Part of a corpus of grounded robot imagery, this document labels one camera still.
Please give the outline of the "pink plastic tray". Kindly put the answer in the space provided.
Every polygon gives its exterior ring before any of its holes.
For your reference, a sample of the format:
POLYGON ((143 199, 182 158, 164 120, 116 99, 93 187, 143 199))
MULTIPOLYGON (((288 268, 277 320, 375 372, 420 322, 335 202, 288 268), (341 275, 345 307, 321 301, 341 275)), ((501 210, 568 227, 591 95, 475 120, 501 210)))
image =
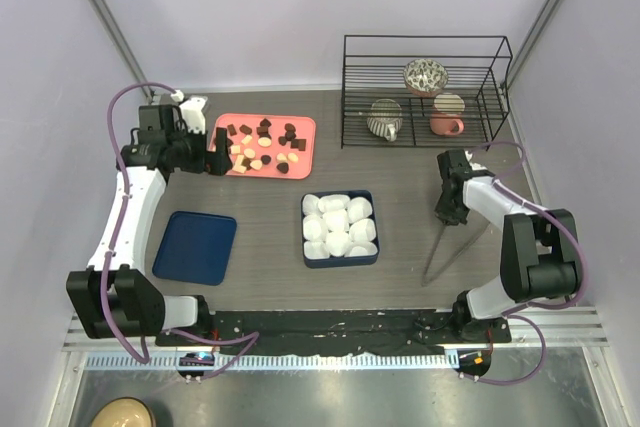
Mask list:
POLYGON ((315 146, 316 122, 306 116, 291 115, 271 115, 271 114, 242 114, 225 113, 218 117, 215 127, 227 129, 229 124, 236 128, 236 135, 228 134, 228 152, 231 159, 231 169, 227 172, 229 176, 274 178, 280 180, 303 180, 312 171, 313 154, 315 146), (260 122, 263 118, 271 121, 269 128, 261 128, 260 122), (285 124, 291 123, 296 127, 296 132, 286 132, 285 124), (252 141, 248 145, 243 145, 241 140, 246 136, 239 128, 247 125, 252 129, 252 141), (268 137, 272 144, 269 147, 261 147, 258 139, 268 137), (307 147, 304 152, 291 147, 293 139, 306 139, 307 147), (297 163, 289 162, 287 155, 295 153, 299 160, 297 163), (260 170, 251 168, 253 160, 260 160, 263 165, 260 170), (277 170, 277 164, 286 162, 289 164, 289 172, 282 174, 277 170))

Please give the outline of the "metal tongs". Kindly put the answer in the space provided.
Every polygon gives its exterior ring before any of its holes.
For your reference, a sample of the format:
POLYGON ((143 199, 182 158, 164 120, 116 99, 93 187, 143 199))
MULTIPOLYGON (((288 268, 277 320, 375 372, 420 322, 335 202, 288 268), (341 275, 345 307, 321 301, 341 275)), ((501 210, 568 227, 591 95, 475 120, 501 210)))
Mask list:
POLYGON ((477 229, 464 241, 448 245, 447 241, 450 238, 448 232, 452 230, 452 227, 441 225, 427 255, 421 274, 420 285, 426 288, 438 280, 463 254, 479 241, 488 227, 489 222, 482 221, 477 226, 477 229))

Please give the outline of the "dark blue box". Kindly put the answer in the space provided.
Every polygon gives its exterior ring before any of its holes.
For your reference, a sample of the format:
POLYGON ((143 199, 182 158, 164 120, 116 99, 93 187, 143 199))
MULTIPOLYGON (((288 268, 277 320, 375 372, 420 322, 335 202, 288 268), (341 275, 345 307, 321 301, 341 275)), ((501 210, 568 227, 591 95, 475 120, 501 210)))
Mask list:
POLYGON ((368 190, 307 193, 300 201, 306 267, 328 269, 376 263, 380 241, 368 190))

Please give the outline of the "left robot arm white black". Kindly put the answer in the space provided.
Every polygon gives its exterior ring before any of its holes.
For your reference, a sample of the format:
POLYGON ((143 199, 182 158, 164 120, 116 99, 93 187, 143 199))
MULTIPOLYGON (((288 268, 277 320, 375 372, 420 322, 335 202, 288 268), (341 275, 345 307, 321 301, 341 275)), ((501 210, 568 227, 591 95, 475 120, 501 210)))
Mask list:
POLYGON ((142 364, 145 340, 178 328, 190 345, 205 344, 213 332, 200 296, 165 296, 144 273, 151 224, 169 177, 175 171, 223 176, 231 167, 224 142, 210 151, 204 111, 207 100, 192 96, 178 105, 138 110, 128 144, 116 149, 116 192, 101 240, 85 269, 72 271, 66 291, 85 334, 115 338, 142 364))

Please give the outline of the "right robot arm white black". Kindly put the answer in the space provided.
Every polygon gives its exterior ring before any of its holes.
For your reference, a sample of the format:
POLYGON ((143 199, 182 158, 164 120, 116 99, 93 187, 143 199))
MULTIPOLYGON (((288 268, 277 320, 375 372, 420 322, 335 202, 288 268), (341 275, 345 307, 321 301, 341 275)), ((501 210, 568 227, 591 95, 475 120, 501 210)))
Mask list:
POLYGON ((437 155, 441 194, 435 217, 444 227, 467 223, 474 211, 502 235, 499 273, 458 295, 444 327, 465 342, 476 341, 498 319, 530 305, 562 309, 579 296, 584 255, 575 221, 563 209, 549 210, 507 188, 463 149, 437 155))

